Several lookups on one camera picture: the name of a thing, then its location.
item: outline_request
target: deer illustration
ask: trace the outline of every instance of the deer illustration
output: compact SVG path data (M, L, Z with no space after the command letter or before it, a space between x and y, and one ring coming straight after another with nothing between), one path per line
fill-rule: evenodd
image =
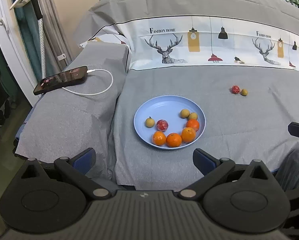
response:
M272 49L274 49L275 44L273 45L272 41L270 40L270 42L271 42L271 47L270 47L270 45L267 45L267 49L266 49L266 51L263 52L263 50L262 50L262 48L261 48L261 43L259 43L258 45L256 44L256 41L257 41L257 40L258 40L258 38L256 38L255 41L252 39L254 46L260 51L260 54L263 56L264 61L266 61L266 62L268 62L268 63L270 63L270 64L272 64L272 65L281 65L280 62L277 62L277 61L274 61L274 60L271 60L271 59L268 59L268 58L267 58L267 56L268 56L268 54L270 53L270 51L271 51Z
M171 41L171 45L168 45L168 48L167 50L162 50L162 48L160 46L157 45L157 41L155 43L155 45L152 43L152 38L153 38L153 35L152 37L149 39L149 41L146 41L146 43L151 47L151 48L154 48L154 49L157 49L157 52L159 54L162 54L162 63L163 64L173 64L173 63L187 63L186 60L183 60L183 59L174 59L174 58L171 58L169 56L169 54L173 51L173 47L177 46L178 44L180 44L182 38L183 38L183 35L181 37L181 39L179 40L178 37L173 33L173 35L176 37L176 41L173 43L172 40Z

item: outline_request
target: blue plate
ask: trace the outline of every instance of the blue plate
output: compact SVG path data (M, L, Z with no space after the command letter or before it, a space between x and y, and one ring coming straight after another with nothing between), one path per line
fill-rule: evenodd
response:
M168 122L168 129L164 132L166 136L173 132L181 134L187 123L187 118L183 119L180 117L182 109L188 109L191 113L195 112L198 115L197 121L200 123L200 129L196 132L195 140L188 144L182 143L181 146L175 148L170 148L167 145L154 145L152 143L152 136L157 131L156 122L158 120L164 119ZM152 128L148 128L145 125L145 120L149 117L155 120L155 125ZM179 96L152 98L142 104L134 116L134 128L140 138L148 144L164 150L181 149L194 143L202 136L205 125L206 120L202 109L193 101Z

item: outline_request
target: yellow lamp illustration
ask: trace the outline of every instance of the yellow lamp illustration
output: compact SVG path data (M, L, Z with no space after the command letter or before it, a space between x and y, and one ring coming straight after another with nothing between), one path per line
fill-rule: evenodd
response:
M277 57L279 58L284 58L284 49L283 49L283 41L281 38L277 42Z
M190 52L200 52L200 34L192 28L187 33L187 40Z

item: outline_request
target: floor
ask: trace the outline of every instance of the floor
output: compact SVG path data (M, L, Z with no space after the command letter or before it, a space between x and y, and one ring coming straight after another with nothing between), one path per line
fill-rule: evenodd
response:
M18 107L11 111L5 124L0 128L0 197L23 164L23 160L13 155L14 139L18 128L24 122L31 106L25 98L20 100ZM5 225L0 217L0 235L5 231Z

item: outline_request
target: curtain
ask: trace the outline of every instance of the curtain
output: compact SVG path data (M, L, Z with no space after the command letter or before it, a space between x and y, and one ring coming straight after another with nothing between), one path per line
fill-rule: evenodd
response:
M29 61L36 79L40 81L42 79L42 68L38 23L32 3L29 2L23 7L14 8L14 10ZM51 76L58 72L51 64L49 57L46 56L46 76Z

